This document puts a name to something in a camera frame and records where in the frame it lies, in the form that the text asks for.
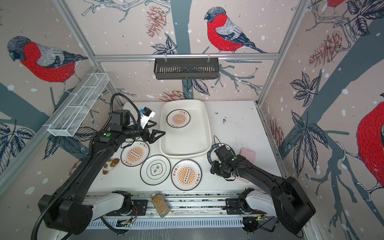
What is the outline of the large green rim plate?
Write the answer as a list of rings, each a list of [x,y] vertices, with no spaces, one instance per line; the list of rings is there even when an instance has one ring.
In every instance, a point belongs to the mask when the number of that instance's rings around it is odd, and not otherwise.
[[[213,161],[218,161],[219,163],[221,162],[215,153],[215,151],[221,146],[225,146],[226,149],[231,153],[232,157],[235,156],[235,151],[229,145],[226,145],[223,143],[214,144],[211,146],[210,150],[207,152],[207,159],[210,165],[213,164]]]

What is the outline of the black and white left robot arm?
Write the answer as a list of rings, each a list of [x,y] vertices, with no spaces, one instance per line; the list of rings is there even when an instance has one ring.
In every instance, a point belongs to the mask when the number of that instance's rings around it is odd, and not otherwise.
[[[136,120],[129,110],[111,112],[106,128],[91,137],[89,153],[75,172],[52,195],[44,195],[39,200],[41,214],[33,227],[32,240],[38,238],[41,223],[70,236],[82,233],[98,218],[96,206],[83,203],[90,186],[107,160],[127,139],[142,138],[152,144],[165,135],[164,131],[149,131],[157,124],[151,120],[154,115],[149,108],[139,110]]]

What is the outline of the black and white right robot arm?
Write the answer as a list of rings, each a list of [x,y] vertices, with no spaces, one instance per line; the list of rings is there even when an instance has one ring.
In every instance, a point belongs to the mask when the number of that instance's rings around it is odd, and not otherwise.
[[[214,150],[218,160],[212,161],[211,174],[227,181],[243,178],[261,189],[247,188],[230,211],[250,214],[261,211],[274,216],[292,234],[298,234],[315,215],[316,210],[299,182],[283,178],[255,166],[242,155],[233,155],[226,146]]]

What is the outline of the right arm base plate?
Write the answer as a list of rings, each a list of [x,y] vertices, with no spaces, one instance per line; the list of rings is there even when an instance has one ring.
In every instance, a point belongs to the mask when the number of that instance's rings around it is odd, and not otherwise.
[[[266,213],[259,210],[243,210],[240,206],[239,199],[225,199],[225,206],[222,210],[227,215],[265,215]]]

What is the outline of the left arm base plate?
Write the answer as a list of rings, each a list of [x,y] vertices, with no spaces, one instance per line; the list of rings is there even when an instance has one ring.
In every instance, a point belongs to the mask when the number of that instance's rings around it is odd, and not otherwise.
[[[132,208],[130,211],[125,211],[122,209],[112,211],[106,216],[108,217],[127,217],[127,216],[145,216],[148,206],[148,200],[132,200]]]

